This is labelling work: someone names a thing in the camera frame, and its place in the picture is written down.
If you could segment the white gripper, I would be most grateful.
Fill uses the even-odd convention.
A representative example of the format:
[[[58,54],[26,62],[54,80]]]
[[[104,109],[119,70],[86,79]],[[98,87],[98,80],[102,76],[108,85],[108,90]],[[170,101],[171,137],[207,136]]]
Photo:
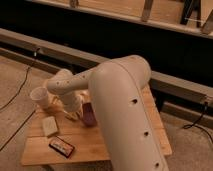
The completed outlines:
[[[70,92],[64,95],[59,96],[64,109],[67,111],[66,117],[70,120],[77,121],[79,119],[78,111],[81,107],[82,103],[89,102],[89,96],[85,94],[80,94],[80,96],[76,92]]]

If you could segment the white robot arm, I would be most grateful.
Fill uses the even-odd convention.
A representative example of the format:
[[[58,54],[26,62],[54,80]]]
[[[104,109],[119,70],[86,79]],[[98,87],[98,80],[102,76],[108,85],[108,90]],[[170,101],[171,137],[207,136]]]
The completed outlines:
[[[130,55],[73,76],[57,74],[47,89],[57,95],[89,91],[114,171],[169,171],[141,96],[150,77],[148,62]]]

